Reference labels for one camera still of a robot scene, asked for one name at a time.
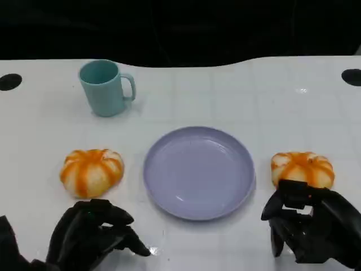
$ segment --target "table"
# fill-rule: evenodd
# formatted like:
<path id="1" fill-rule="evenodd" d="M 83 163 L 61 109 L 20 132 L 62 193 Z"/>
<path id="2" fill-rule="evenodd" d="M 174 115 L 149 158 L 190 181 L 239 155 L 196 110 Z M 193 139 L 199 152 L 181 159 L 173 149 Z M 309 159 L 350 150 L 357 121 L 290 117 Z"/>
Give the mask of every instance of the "table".
<path id="1" fill-rule="evenodd" d="M 290 150 L 327 156 L 336 172 L 334 189 L 361 210 L 361 88 L 341 78 L 343 70 L 361 66 L 360 57 L 260 58 L 213 68 L 119 64 L 135 77 L 138 96 L 131 110 L 107 119 L 91 113 L 78 82 L 86 62 L 0 62 L 0 76 L 23 77 L 18 88 L 0 91 L 0 214 L 27 259 L 45 258 L 56 223 L 76 202 L 58 177 L 65 156 L 106 147 L 122 154 L 126 171 L 104 198 L 134 216 L 134 229 L 155 256 L 114 252 L 98 271 L 346 270 L 335 261 L 297 265 L 287 249 L 275 260 L 260 216 L 274 192 L 270 158 Z M 182 221 L 147 196 L 141 174 L 146 152 L 165 133 L 188 125 L 224 130 L 253 156 L 257 188 L 229 217 Z"/>

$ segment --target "dark background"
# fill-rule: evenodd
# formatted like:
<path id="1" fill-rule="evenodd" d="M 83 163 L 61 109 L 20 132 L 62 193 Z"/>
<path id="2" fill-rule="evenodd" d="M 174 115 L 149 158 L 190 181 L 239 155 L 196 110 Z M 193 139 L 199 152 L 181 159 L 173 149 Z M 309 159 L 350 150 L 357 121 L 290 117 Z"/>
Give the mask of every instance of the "dark background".
<path id="1" fill-rule="evenodd" d="M 351 55 L 360 0 L 1 0 L 0 59 L 148 67 Z"/>

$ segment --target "mug handle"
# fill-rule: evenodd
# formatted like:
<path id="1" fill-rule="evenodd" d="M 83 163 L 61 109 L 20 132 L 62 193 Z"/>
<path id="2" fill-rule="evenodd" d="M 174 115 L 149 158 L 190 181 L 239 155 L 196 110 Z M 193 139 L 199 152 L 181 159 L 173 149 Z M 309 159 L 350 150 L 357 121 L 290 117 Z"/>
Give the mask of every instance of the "mug handle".
<path id="1" fill-rule="evenodd" d="M 127 78 L 131 86 L 131 97 L 124 97 L 124 100 L 130 100 L 130 101 L 135 100 L 135 95 L 137 91 L 135 89 L 135 82 L 133 76 L 128 73 L 121 73 L 120 77 Z"/>

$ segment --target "black hole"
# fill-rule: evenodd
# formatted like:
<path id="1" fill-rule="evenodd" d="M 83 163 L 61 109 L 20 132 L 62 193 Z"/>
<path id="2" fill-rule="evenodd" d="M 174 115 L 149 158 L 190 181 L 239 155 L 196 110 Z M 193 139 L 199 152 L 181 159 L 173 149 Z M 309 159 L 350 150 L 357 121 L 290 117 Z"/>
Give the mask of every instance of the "black hole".
<path id="1" fill-rule="evenodd" d="M 352 86 L 361 86 L 361 69 L 345 70 L 342 73 L 342 79 Z"/>
<path id="2" fill-rule="evenodd" d="M 22 82 L 22 78 L 20 75 L 15 73 L 10 73 L 9 75 L 4 75 L 0 78 L 0 90 L 8 91 L 16 88 Z"/>

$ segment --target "plate rim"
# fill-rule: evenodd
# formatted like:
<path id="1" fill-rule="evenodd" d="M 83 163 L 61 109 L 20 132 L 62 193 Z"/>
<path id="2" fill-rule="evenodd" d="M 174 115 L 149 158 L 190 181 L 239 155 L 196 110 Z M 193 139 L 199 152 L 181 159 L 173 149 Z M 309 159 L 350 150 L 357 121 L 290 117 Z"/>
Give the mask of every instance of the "plate rim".
<path id="1" fill-rule="evenodd" d="M 246 193 L 246 195 L 242 198 L 242 200 L 240 200 L 237 204 L 235 204 L 232 208 L 230 208 L 229 211 L 227 212 L 222 212 L 218 215 L 213 215 L 213 216 L 209 216 L 209 217 L 204 217 L 204 218 L 194 218 L 194 217 L 188 217 L 188 216 L 184 216 L 184 215 L 179 215 L 171 210 L 169 210 L 166 206 L 163 206 L 162 204 L 160 204 L 156 197 L 153 195 L 153 193 L 151 192 L 151 189 L 149 188 L 149 184 L 147 183 L 146 181 L 146 164 L 147 161 L 149 161 L 149 156 L 150 156 L 150 153 L 152 153 L 152 150 L 156 147 L 156 145 L 165 137 L 168 137 L 170 136 L 171 134 L 173 133 L 176 133 L 180 130 L 186 130 L 186 129 L 209 129 L 209 130 L 215 130 L 217 132 L 221 132 L 221 133 L 224 133 L 226 134 L 227 136 L 233 138 L 246 152 L 246 154 L 248 155 L 249 157 L 249 160 L 250 160 L 250 163 L 251 163 L 251 166 L 252 166 L 252 175 L 251 175 L 251 184 L 249 186 L 249 189 Z M 230 215 L 231 213 L 235 212 L 248 198 L 249 196 L 251 195 L 251 193 L 254 191 L 254 189 L 256 188 L 256 171 L 255 171 L 255 167 L 254 167 L 254 161 L 252 159 L 252 155 L 250 154 L 250 152 L 248 151 L 248 149 L 246 148 L 246 146 L 240 142 L 237 138 L 235 138 L 234 136 L 232 136 L 231 134 L 229 133 L 226 133 L 220 129 L 216 129 L 216 128 L 213 128 L 213 127 L 208 127 L 208 126 L 185 126 L 185 127 L 181 127 L 181 128 L 178 128 L 178 129 L 175 129 L 175 130 L 172 130 L 166 134 L 164 134 L 163 136 L 161 136 L 155 143 L 153 143 L 153 145 L 151 146 L 151 148 L 148 150 L 147 154 L 146 154 L 146 158 L 144 159 L 144 162 L 143 162 L 143 173 L 142 173 L 142 177 L 143 177 L 143 183 L 146 187 L 146 190 L 147 190 L 147 194 L 151 197 L 152 201 L 159 207 L 161 208 L 163 211 L 167 212 L 168 214 L 172 215 L 172 216 L 175 216 L 175 217 L 179 217 L 181 219 L 184 219 L 184 220 L 190 220 L 190 221 L 209 221 L 209 220 L 215 220 L 215 219 L 218 219 L 218 218 L 221 218 L 221 217 L 225 217 L 225 216 L 228 216 Z"/>

